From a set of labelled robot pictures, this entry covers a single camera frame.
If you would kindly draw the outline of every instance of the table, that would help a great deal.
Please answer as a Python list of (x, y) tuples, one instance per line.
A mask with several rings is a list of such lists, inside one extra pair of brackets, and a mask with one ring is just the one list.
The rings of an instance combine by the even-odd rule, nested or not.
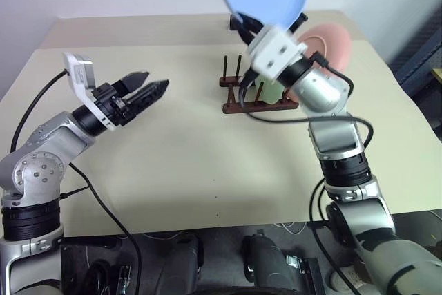
[[(348, 109), (374, 125), (366, 155), (391, 212), (441, 208), (442, 145), (420, 110), (342, 13), (309, 16), (313, 23), (338, 21), (349, 28), (352, 58), (346, 74), (355, 90)], [(226, 31), (227, 17), (59, 21), (0, 102), (1, 154), (8, 153), (30, 101), (64, 67), (61, 52), (80, 53), (94, 61), (98, 84), (141, 69), (151, 73), (149, 80), (171, 81), (160, 101), (124, 128), (100, 135), (74, 161), (130, 231), (307, 220), (311, 190), (322, 177), (307, 125), (262, 124), (222, 113), (227, 100), (227, 89), (218, 86), (223, 57), (229, 56), (233, 74), (236, 57), (245, 55), (238, 37)], [(248, 65), (243, 57), (241, 71)], [(38, 124), (79, 105), (67, 79), (57, 82), (31, 114), (19, 146)], [(292, 118), (303, 113), (262, 115)], [(366, 130), (360, 130), (364, 136)], [(83, 185), (69, 170), (61, 190)], [(121, 233), (89, 191), (61, 201), (61, 221), (67, 236)]]

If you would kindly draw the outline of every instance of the dark floor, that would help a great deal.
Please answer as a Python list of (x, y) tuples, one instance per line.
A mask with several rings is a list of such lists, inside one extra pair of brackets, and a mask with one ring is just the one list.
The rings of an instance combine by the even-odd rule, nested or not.
[[(435, 245), (442, 239), (442, 222), (427, 211), (404, 213), (394, 216), (397, 234), (405, 239), (413, 240), (420, 245)], [(297, 232), (303, 223), (296, 223), (291, 230)], [(202, 267), (198, 289), (226, 286), (252, 286), (244, 277), (240, 246), (242, 239), (246, 235), (254, 234), (258, 229), (263, 229), (266, 236), (270, 237), (283, 251), (288, 251), (300, 257), (317, 257), (323, 278), (328, 280), (332, 272), (329, 263), (319, 251), (311, 230), (305, 230), (294, 236), (282, 228), (274, 225), (257, 225), (245, 227), (221, 227), (212, 229), (193, 229), (185, 231), (198, 235), (204, 243), (205, 264)], [(352, 253), (340, 246), (332, 237), (328, 229), (319, 229), (319, 236), (323, 240), (324, 246), (331, 256), (340, 266), (346, 266), (352, 261)], [(175, 232), (163, 234), (152, 234), (157, 237), (167, 238)], [(141, 284), (141, 294), (152, 294), (155, 284), (160, 275), (160, 271), (167, 254), (171, 250), (173, 243), (179, 238), (172, 240), (152, 240), (137, 234), (136, 239), (140, 244), (143, 256), (143, 274)], [(87, 270), (86, 248), (73, 247), (76, 257), (77, 271), (79, 279)], [(129, 240), (123, 239), (122, 247), (119, 250), (107, 250), (98, 247), (88, 247), (88, 260), (92, 264), (97, 259), (105, 259), (111, 264), (131, 264), (133, 266), (133, 283), (128, 289), (128, 295), (133, 294), (136, 276), (136, 260), (134, 260), (134, 250)], [(365, 286), (363, 294), (377, 294), (371, 286)], [(326, 287), (327, 294), (337, 294)]]

